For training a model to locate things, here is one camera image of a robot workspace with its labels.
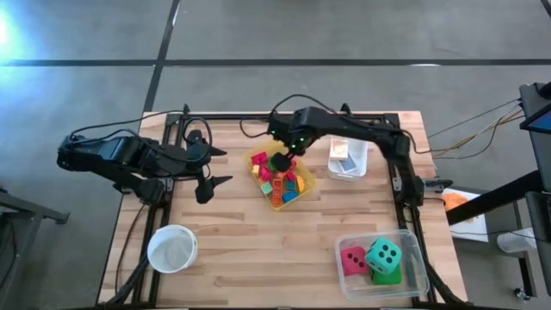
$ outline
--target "concrete floor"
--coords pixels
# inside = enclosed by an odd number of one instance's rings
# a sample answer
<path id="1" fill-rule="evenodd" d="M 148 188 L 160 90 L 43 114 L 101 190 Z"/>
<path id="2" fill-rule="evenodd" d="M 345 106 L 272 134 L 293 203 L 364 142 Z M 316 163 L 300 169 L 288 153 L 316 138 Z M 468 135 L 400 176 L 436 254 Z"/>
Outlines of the concrete floor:
<path id="1" fill-rule="evenodd" d="M 2 59 L 156 59 L 171 0 L 0 1 Z M 551 55 L 551 18 L 538 0 L 182 1 L 168 59 L 536 59 Z M 302 92 L 356 110 L 421 110 L 427 133 L 518 97 L 520 84 L 549 80 L 551 66 L 164 68 L 152 110 L 267 110 Z M 71 130 L 141 115 L 152 67 L 0 66 L 0 185 L 71 212 L 45 221 L 24 271 L 17 308 L 85 307 L 96 300 L 121 196 L 111 183 L 55 164 Z M 307 102 L 289 102 L 287 109 Z M 506 108 L 430 141 L 448 146 Z M 96 130 L 96 136 L 110 132 Z M 465 154 L 489 139 L 480 137 Z M 535 167 L 528 134 L 501 127 L 475 158 L 437 160 L 441 177 L 491 189 Z M 482 172 L 474 177 L 470 171 Z M 458 253 L 469 300 L 521 305 L 517 261 Z"/>

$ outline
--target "wooden tabletop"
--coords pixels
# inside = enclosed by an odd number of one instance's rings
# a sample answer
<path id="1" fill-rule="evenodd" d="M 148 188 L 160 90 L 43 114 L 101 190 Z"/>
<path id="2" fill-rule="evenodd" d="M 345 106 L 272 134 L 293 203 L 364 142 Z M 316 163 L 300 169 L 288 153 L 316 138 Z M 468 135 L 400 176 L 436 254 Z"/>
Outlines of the wooden tabletop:
<path id="1" fill-rule="evenodd" d="M 397 112 L 402 128 L 410 131 L 419 150 L 428 149 L 420 112 Z M 144 120 L 140 135 L 160 140 L 164 115 Z M 397 229 L 387 162 L 369 144 L 368 172 L 355 183 L 328 178 L 327 137 L 315 142 L 302 158 L 316 177 L 316 188 L 281 212 L 272 211 L 243 160 L 243 153 L 270 139 L 246 138 L 237 121 L 209 121 L 214 145 L 227 151 L 213 158 L 214 176 L 233 179 L 216 188 L 212 201 L 195 202 L 195 182 L 177 183 L 170 223 L 186 226 L 197 236 L 199 255 L 187 270 L 162 275 L 158 307 L 403 307 L 410 299 L 351 303 L 341 292 L 334 241 L 346 233 Z M 248 124 L 250 134 L 266 130 Z M 434 177 L 430 154 L 412 152 L 421 177 Z M 141 204 L 125 196 L 108 257 L 99 301 L 115 293 L 115 270 L 124 239 Z M 145 213 L 134 229 L 123 259 L 119 283 L 135 267 L 145 228 Z M 425 200 L 420 208 L 430 263 L 451 290 L 467 299 L 455 248 L 441 202 Z M 151 267 L 147 273 L 151 276 Z M 149 293 L 145 280 L 144 299 Z"/>

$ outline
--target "small box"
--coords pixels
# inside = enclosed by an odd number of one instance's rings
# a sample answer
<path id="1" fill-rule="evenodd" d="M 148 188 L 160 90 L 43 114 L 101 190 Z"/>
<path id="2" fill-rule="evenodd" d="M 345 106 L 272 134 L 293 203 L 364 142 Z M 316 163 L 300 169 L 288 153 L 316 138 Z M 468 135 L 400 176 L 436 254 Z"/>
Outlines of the small box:
<path id="1" fill-rule="evenodd" d="M 329 158 L 331 160 L 345 160 L 348 157 L 348 140 L 345 138 L 331 137 L 329 146 Z"/>

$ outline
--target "blue block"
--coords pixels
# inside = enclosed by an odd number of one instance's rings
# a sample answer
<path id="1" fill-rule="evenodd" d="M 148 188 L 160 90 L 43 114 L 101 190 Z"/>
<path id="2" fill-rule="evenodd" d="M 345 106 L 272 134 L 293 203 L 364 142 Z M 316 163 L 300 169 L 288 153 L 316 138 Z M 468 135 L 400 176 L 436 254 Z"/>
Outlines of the blue block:
<path id="1" fill-rule="evenodd" d="M 299 196 L 299 193 L 297 193 L 297 192 L 294 192 L 294 191 L 293 192 L 288 192 L 288 193 L 283 194 L 283 201 L 284 202 L 290 202 L 298 196 Z"/>
<path id="2" fill-rule="evenodd" d="M 294 182 L 293 181 L 286 181 L 285 182 L 285 189 L 287 191 L 296 191 L 296 188 L 294 186 Z"/>

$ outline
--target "green dice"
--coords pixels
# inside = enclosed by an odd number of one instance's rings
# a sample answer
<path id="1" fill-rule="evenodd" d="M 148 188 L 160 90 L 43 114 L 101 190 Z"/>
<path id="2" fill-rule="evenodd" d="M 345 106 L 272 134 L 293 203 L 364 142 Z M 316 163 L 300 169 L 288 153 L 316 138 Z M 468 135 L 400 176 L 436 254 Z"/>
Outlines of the green dice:
<path id="1" fill-rule="evenodd" d="M 402 283 L 402 271 L 398 267 L 390 275 L 371 270 L 371 281 L 374 285 L 396 285 Z"/>

